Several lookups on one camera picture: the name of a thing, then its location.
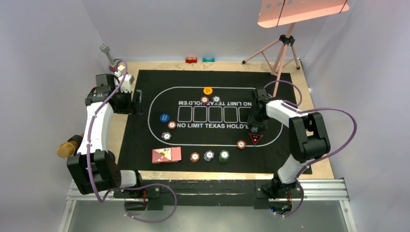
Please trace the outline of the red triangular button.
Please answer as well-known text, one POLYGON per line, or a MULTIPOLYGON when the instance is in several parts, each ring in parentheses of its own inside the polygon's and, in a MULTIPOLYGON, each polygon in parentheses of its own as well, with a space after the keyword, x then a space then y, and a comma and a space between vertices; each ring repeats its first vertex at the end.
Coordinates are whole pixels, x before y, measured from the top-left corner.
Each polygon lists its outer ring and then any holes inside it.
POLYGON ((253 145, 257 145, 258 142, 263 137, 262 135, 259 135, 259 134, 249 134, 249 136, 250 136, 250 139, 253 145))

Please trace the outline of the blue round dealer button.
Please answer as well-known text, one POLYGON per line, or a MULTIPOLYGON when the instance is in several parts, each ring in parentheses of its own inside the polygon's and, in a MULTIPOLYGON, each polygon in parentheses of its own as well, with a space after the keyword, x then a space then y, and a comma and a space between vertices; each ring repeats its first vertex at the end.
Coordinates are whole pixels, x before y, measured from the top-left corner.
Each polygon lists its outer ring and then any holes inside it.
POLYGON ((160 115, 160 121, 163 123, 167 123, 170 121, 170 115, 169 114, 161 114, 160 115))

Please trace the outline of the blue poker chip top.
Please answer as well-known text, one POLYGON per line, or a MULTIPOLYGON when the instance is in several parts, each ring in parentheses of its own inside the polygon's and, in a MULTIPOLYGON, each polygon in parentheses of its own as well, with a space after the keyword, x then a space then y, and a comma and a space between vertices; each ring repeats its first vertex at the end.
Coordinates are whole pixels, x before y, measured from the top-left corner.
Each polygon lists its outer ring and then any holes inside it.
POLYGON ((220 102, 221 101, 219 96, 213 96, 212 100, 213 100, 213 102, 220 102))

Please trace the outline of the green poker chip stack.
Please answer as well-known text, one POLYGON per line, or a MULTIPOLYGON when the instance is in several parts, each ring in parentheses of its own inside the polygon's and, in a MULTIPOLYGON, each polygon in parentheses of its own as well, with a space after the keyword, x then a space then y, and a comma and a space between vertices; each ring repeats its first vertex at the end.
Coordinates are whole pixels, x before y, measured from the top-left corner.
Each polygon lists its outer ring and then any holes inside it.
POLYGON ((222 150, 219 154, 219 161, 225 163, 228 161, 230 153, 227 150, 222 150))

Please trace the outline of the red poker chip top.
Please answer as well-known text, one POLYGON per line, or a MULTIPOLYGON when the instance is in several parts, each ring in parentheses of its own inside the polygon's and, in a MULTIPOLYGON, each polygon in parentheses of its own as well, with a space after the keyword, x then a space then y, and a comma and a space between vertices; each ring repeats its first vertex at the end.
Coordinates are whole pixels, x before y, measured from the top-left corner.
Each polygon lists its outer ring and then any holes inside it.
POLYGON ((209 98, 207 96, 201 97, 201 103, 202 104, 208 104, 209 103, 209 98))

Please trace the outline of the orange round button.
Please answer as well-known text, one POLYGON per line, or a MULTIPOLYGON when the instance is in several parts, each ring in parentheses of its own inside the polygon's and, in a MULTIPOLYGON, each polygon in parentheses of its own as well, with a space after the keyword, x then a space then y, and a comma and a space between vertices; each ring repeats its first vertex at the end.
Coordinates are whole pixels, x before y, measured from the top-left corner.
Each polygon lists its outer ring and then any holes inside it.
POLYGON ((205 95, 210 95, 210 94, 213 93, 213 88, 211 88, 211 87, 205 87, 205 88, 203 89, 203 93, 204 93, 205 95))

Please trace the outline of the blue poker chip stack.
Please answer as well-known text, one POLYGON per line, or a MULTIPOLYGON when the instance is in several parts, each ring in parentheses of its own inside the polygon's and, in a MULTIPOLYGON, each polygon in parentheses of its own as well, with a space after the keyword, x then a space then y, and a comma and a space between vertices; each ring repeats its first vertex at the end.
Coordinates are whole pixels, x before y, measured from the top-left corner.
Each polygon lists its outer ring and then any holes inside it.
POLYGON ((214 152, 211 151, 211 150, 206 151, 206 152, 204 153, 204 160, 206 160, 206 161, 211 161, 214 157, 215 157, 215 154, 214 154, 214 152))

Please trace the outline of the pink playing card box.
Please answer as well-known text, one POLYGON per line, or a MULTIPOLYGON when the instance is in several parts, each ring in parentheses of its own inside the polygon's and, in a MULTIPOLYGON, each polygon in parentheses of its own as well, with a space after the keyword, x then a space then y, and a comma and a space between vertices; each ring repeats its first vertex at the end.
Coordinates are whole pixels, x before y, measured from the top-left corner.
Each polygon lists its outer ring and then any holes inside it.
POLYGON ((170 163, 182 160, 181 147, 168 147, 152 150, 152 163, 170 163))

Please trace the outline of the red poker chip stack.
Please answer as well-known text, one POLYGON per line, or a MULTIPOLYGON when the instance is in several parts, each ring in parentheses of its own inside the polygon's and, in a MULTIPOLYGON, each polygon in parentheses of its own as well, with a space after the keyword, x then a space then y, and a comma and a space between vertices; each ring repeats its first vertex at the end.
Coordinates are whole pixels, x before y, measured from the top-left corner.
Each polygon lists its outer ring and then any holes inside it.
POLYGON ((197 152, 193 152, 190 155, 191 162, 198 162, 200 159, 200 155, 197 152))

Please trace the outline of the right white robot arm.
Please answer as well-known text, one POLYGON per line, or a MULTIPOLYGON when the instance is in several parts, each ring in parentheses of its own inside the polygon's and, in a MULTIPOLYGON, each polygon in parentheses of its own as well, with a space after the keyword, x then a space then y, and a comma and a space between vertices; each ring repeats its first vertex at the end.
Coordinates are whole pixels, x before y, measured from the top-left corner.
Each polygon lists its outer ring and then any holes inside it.
POLYGON ((252 132, 266 130, 270 119, 289 129, 290 155, 265 189, 273 198, 283 197, 296 188, 299 176, 311 162, 330 151, 324 119, 320 113, 303 113, 283 100, 269 97, 264 88, 252 90, 251 96, 247 125, 252 132))

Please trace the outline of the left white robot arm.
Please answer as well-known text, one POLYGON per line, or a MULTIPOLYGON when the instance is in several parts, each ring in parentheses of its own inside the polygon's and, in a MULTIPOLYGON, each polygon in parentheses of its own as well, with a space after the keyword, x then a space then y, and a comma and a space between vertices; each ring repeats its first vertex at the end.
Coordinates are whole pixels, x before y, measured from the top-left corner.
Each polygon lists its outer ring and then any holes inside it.
POLYGON ((87 122, 83 136, 69 141, 78 143, 74 154, 67 158, 68 170, 81 194, 125 188, 133 198, 144 193, 138 171, 121 170, 115 155, 108 150, 108 135, 113 114, 141 114, 141 95, 132 100, 132 74, 99 74, 94 87, 85 98, 87 122))

